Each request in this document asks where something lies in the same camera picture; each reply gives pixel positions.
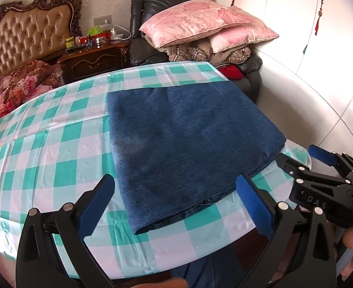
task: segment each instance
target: tassel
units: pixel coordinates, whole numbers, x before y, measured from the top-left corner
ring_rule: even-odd
[[[320,16],[318,18],[318,21],[317,21],[317,24],[315,26],[315,35],[317,36],[318,35],[318,30],[319,30],[319,20],[320,20]]]

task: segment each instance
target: blue folded fabric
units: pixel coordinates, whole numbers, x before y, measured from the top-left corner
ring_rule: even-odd
[[[112,154],[141,234],[184,219],[275,160],[286,141],[231,81],[110,92]]]

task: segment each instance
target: white wardrobe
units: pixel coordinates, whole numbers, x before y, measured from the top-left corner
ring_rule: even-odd
[[[231,0],[215,0],[230,6]],[[262,58],[258,107],[304,147],[353,156],[353,1],[235,0],[280,35],[257,44]],[[314,161],[315,170],[328,167]]]

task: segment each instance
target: checkered tablecloth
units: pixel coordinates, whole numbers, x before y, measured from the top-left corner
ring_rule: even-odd
[[[134,67],[60,87],[0,119],[0,252],[16,258],[30,208],[58,210],[93,189],[104,174],[115,175],[108,92],[223,80],[227,79],[206,62]],[[283,152],[310,164],[307,152],[292,142]],[[275,162],[253,180],[276,200],[287,200],[292,179]],[[117,186],[85,242],[110,278],[123,278],[186,264],[253,228],[239,197],[232,193],[183,221],[135,236]],[[76,276],[60,238],[55,240],[69,275]]]

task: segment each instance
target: black leather armchair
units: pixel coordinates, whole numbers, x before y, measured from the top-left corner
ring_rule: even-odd
[[[168,62],[168,56],[154,49],[143,38],[143,33],[139,31],[141,25],[151,18],[156,13],[159,13],[169,7],[180,4],[188,0],[131,0],[131,21],[130,30],[132,40],[130,45],[130,61],[131,66],[140,66],[148,64],[156,64]],[[245,77],[242,80],[234,80],[233,82],[253,101],[259,95],[261,78],[258,69],[261,65],[258,64],[259,58],[255,57],[255,65],[249,68],[247,73],[242,71]]]

